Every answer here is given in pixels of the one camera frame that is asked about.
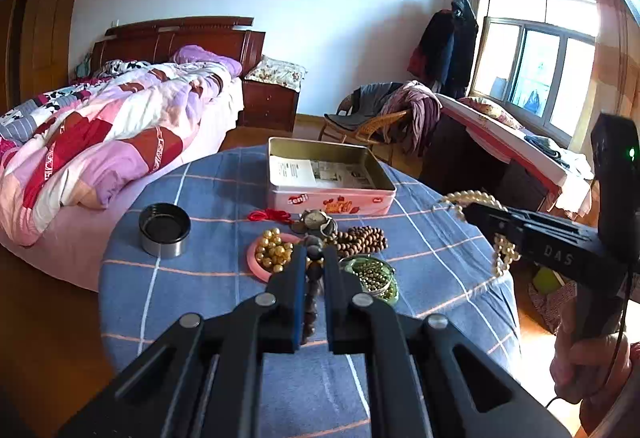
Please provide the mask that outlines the person's right hand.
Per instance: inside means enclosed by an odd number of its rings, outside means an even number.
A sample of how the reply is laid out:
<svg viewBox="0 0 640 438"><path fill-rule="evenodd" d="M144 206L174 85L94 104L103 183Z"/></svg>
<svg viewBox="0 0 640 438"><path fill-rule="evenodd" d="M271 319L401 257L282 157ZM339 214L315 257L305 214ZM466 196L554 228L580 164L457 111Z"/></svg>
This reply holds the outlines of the person's right hand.
<svg viewBox="0 0 640 438"><path fill-rule="evenodd" d="M630 345L625 333L576 340L576 302L564 305L550 366L555 393L582 406L610 406L631 373Z"/></svg>

